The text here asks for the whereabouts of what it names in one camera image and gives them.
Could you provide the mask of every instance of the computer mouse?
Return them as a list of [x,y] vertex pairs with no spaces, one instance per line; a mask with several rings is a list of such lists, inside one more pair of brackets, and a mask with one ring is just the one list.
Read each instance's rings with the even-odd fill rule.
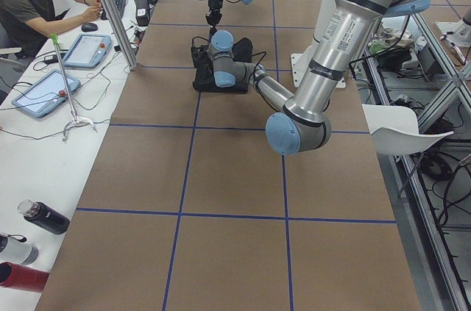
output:
[[98,26],[95,23],[84,23],[82,24],[82,32],[95,32],[98,30]]

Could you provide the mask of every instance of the man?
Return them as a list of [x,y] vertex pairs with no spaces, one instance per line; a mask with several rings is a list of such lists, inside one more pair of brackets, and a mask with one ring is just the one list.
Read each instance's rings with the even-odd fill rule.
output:
[[26,56],[35,56],[51,34],[67,32],[99,17],[99,0],[74,1],[90,7],[81,15],[57,19],[52,0],[0,0],[0,23]]

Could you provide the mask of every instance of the tablet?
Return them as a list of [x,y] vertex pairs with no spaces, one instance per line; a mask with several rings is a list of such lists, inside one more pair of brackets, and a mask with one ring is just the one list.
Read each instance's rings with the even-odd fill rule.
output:
[[[80,86],[72,76],[67,76],[67,82],[71,91]],[[59,95],[60,91],[65,92],[63,77],[59,70],[53,70],[14,98],[12,104],[33,118],[42,118],[67,99]]]
[[63,64],[72,68],[95,68],[111,46],[109,35],[80,34],[63,58]]

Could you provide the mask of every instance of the black cloth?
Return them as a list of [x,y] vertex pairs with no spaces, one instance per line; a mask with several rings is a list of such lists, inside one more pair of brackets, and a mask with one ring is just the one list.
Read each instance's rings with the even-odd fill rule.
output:
[[[213,64],[209,59],[208,46],[191,48],[191,56],[196,69],[193,88],[202,92],[211,93],[247,93],[249,90],[248,77],[244,81],[236,82],[232,87],[220,88],[216,86],[213,75]],[[250,39],[244,37],[233,46],[234,60],[239,62],[252,62],[253,45]]]
[[52,0],[0,0],[0,23],[23,53],[35,56],[47,38],[25,22],[42,17],[56,19]]

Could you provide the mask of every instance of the white desk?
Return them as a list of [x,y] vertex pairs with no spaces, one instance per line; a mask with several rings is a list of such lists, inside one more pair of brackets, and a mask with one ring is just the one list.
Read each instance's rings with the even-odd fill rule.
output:
[[[85,5],[75,4],[68,15],[78,15],[85,8]],[[132,26],[131,21],[135,20],[134,15],[134,1],[128,0],[122,19],[125,29]],[[99,29],[94,33],[111,35],[113,46],[116,45],[109,21],[97,20],[95,23],[98,24]],[[80,27],[77,27],[60,35],[61,48],[68,49],[81,32]],[[131,37],[132,33],[133,31],[130,30],[128,35]],[[54,48],[52,42],[48,40],[39,54],[51,50]],[[69,74],[79,78],[83,84],[91,74],[95,74],[103,65],[106,65],[114,54],[112,48],[105,60],[94,70],[70,70]],[[21,81],[33,83],[51,69],[59,69],[58,64],[53,64],[43,71],[34,71],[32,69],[34,64],[35,61],[28,67]],[[111,80],[105,97],[91,111],[77,106],[79,114],[97,122],[110,118],[121,95],[128,72],[124,56],[118,55],[104,70],[105,76]],[[74,98],[84,106],[92,107],[106,86],[107,80],[98,75],[86,86],[80,88],[74,94]],[[17,95],[18,92],[12,90],[0,108],[13,107],[11,101]],[[71,119],[67,101],[43,119],[30,118],[19,110],[0,111],[0,126],[3,129],[33,137],[60,132]],[[38,259],[30,265],[32,268],[42,271],[51,270],[64,235],[53,235],[26,222],[17,213],[16,208],[24,199],[43,201],[72,218],[96,153],[107,131],[107,124],[98,124],[96,129],[97,132],[94,132],[90,126],[72,129],[65,143],[62,141],[62,135],[44,140],[27,140],[0,132],[0,231],[25,235],[30,243],[39,248]],[[0,302],[6,307],[5,310],[33,310],[39,298],[39,293],[0,288]]]

